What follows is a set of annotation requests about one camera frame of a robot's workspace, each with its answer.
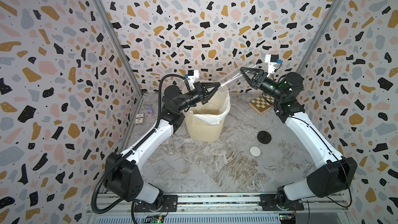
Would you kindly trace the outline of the white jar lid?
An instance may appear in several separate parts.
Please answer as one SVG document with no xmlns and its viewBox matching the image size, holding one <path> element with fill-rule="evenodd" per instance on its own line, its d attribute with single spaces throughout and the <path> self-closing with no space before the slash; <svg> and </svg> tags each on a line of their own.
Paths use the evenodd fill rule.
<svg viewBox="0 0 398 224">
<path fill-rule="evenodd" d="M 249 152 L 253 157 L 259 157 L 261 155 L 261 150 L 257 146 L 251 146 Z"/>
</svg>

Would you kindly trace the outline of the white lid tea jar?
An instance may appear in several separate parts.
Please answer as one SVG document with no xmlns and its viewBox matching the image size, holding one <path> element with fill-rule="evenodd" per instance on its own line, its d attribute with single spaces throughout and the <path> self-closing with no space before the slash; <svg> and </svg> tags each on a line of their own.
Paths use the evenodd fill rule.
<svg viewBox="0 0 398 224">
<path fill-rule="evenodd" d="M 165 144 L 165 152 L 166 152 L 168 155 L 173 155 L 173 154 L 176 153 L 176 148 L 175 148 L 175 145 L 174 145 L 173 142 L 167 142 L 167 143 Z"/>
</svg>

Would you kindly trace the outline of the clear plastic jar lid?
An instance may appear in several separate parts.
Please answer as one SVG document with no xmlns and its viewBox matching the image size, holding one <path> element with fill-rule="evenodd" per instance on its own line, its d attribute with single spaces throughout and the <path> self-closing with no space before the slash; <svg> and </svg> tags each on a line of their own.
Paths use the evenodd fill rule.
<svg viewBox="0 0 398 224">
<path fill-rule="evenodd" d="M 246 139 L 247 139 L 247 141 L 249 141 L 249 142 L 255 142 L 255 141 L 256 141 L 256 136 L 253 135 L 253 134 L 248 134 L 248 135 L 246 136 Z"/>
</svg>

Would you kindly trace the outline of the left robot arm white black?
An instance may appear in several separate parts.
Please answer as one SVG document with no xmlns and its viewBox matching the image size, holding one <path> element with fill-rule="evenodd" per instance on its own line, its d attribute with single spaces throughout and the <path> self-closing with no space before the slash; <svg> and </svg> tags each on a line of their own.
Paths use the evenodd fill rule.
<svg viewBox="0 0 398 224">
<path fill-rule="evenodd" d="M 153 152 L 182 125 L 184 112 L 198 104 L 206 104 L 220 89 L 220 83 L 195 82 L 193 89 L 182 93 L 177 86 L 168 86 L 162 96 L 157 123 L 135 144 L 120 154 L 106 159 L 105 177 L 100 185 L 126 202 L 141 201 L 158 209 L 163 191 L 144 182 L 140 170 Z"/>
</svg>

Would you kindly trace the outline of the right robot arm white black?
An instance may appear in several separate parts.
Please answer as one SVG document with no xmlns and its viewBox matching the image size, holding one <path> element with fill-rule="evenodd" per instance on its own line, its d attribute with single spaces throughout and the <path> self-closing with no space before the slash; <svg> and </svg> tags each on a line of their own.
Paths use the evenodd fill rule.
<svg viewBox="0 0 398 224">
<path fill-rule="evenodd" d="M 276 205 L 288 208 L 302 198 L 324 198 L 348 190 L 358 167 L 357 162 L 335 149 L 318 131 L 296 97 L 303 91 L 303 77 L 290 72 L 274 81 L 259 68 L 241 67 L 240 73 L 254 88 L 273 98 L 274 112 L 299 138 L 313 159 L 315 171 L 305 179 L 278 187 Z"/>
</svg>

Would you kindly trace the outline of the black jar lid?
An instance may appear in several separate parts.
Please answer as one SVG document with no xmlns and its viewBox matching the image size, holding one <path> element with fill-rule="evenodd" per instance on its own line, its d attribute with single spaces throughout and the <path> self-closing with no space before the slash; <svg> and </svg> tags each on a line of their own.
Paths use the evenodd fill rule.
<svg viewBox="0 0 398 224">
<path fill-rule="evenodd" d="M 266 131 L 260 131 L 257 134 L 257 140 L 261 144 L 269 144 L 271 142 L 271 140 L 272 140 L 272 136 Z"/>
</svg>

